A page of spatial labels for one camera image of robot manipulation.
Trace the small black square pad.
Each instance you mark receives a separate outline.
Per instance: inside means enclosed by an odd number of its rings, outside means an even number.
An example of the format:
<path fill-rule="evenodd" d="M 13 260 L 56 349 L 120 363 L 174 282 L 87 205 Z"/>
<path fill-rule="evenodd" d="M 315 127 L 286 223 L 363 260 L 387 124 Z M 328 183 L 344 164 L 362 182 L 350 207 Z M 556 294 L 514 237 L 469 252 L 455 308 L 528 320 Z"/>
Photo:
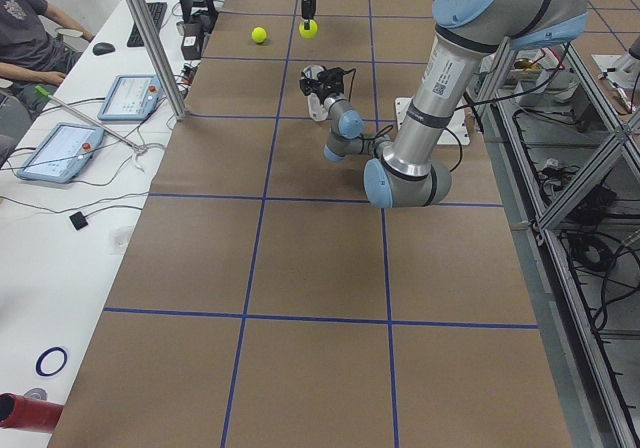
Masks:
<path fill-rule="evenodd" d="M 76 231 L 88 226 L 88 219 L 81 211 L 71 214 L 69 220 Z"/>

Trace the white blue tennis ball can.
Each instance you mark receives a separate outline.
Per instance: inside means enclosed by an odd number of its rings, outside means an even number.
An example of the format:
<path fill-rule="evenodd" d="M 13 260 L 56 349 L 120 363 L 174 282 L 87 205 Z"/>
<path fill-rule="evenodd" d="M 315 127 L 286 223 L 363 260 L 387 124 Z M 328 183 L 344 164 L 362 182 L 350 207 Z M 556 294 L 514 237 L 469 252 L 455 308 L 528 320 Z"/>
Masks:
<path fill-rule="evenodd" d="M 302 70 L 301 79 L 317 79 L 317 75 L 323 70 L 325 68 L 321 65 L 308 65 Z M 306 99 L 310 118 L 315 122 L 325 121 L 328 118 L 328 111 L 320 99 L 315 95 L 306 96 Z"/>

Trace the teach pendant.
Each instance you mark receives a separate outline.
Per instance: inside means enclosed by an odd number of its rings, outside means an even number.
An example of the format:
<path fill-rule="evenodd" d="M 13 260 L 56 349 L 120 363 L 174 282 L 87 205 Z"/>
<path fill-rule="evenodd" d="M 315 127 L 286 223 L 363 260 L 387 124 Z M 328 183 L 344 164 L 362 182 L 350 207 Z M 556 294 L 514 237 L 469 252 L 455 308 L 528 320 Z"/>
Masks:
<path fill-rule="evenodd" d="M 17 170 L 18 178 L 65 184 L 76 177 L 101 147 L 102 127 L 58 123 Z"/>
<path fill-rule="evenodd" d="M 147 119 L 163 94 L 156 75 L 118 75 L 98 113 L 106 122 L 136 122 Z"/>

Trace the red cylinder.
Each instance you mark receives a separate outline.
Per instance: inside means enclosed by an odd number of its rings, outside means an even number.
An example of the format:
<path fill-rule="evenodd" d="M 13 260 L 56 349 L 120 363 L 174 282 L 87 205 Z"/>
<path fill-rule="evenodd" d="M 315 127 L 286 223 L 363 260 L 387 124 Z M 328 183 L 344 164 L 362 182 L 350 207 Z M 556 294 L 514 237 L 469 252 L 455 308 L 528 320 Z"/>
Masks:
<path fill-rule="evenodd" d="M 63 405 L 12 393 L 1 395 L 1 427 L 38 433 L 52 433 Z"/>

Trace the lower teach pendant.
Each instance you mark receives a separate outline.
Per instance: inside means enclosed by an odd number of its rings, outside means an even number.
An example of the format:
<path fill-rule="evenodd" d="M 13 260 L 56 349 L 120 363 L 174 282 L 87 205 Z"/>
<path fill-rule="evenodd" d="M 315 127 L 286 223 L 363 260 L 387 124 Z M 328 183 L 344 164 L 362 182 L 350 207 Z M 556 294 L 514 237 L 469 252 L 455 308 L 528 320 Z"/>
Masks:
<path fill-rule="evenodd" d="M 18 178 L 65 184 L 76 177 L 101 147 L 102 127 L 58 123 L 17 170 Z"/>

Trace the black box on table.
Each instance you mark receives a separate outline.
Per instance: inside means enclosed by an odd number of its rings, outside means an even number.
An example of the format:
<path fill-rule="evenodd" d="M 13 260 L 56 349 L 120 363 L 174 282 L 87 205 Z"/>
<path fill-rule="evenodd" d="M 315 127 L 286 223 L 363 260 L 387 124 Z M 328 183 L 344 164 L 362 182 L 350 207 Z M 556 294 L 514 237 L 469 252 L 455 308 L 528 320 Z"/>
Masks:
<path fill-rule="evenodd" d="M 199 60 L 204 48 L 204 29 L 199 21 L 182 24 L 181 52 L 187 61 Z"/>

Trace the aluminium frame post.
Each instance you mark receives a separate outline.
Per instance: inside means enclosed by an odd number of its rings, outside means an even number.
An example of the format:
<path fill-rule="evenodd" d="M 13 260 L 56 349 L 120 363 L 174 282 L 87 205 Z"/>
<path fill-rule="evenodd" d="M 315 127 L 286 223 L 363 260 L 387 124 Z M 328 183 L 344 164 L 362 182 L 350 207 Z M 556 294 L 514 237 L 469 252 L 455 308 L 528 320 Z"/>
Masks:
<path fill-rule="evenodd" d="M 160 39 L 159 30 L 153 23 L 146 0 L 126 0 L 126 3 L 133 21 L 141 33 L 146 52 L 160 79 L 175 119 L 182 121 L 186 115 L 185 102 L 178 89 L 173 70 Z"/>

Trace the upper teach pendant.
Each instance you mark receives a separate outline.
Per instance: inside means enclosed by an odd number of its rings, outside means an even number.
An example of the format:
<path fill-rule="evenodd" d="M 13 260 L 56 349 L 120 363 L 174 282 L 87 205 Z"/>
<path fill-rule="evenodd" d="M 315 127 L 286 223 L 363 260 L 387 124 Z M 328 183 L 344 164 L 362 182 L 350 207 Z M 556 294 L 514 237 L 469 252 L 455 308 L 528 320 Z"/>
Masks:
<path fill-rule="evenodd" d="M 106 122 L 136 122 L 147 119 L 163 94 L 156 75 L 118 75 L 98 113 Z"/>

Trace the seated person grey shirt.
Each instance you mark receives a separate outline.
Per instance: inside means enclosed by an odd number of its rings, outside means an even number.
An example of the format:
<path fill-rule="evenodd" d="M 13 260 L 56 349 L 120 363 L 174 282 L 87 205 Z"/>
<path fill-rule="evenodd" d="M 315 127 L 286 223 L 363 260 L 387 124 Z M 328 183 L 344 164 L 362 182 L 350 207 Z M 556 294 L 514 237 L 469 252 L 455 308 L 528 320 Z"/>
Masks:
<path fill-rule="evenodd" d="M 41 113 L 48 100 L 38 94 L 40 85 L 53 93 L 80 58 L 80 53 L 50 35 L 42 19 L 76 30 L 91 42 L 94 35 L 60 8 L 46 0 L 1 0 L 1 77 L 30 111 Z"/>

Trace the black computer mouse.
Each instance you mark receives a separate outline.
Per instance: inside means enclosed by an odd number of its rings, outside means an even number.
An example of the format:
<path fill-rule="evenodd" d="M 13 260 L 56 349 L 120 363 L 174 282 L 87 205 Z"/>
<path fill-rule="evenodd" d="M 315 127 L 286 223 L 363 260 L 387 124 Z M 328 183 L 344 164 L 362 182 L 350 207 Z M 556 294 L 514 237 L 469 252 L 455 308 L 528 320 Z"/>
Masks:
<path fill-rule="evenodd" d="M 113 53 L 114 51 L 115 51 L 115 46 L 108 42 L 96 43 L 92 48 L 92 52 L 96 56 L 110 54 L 110 53 Z"/>

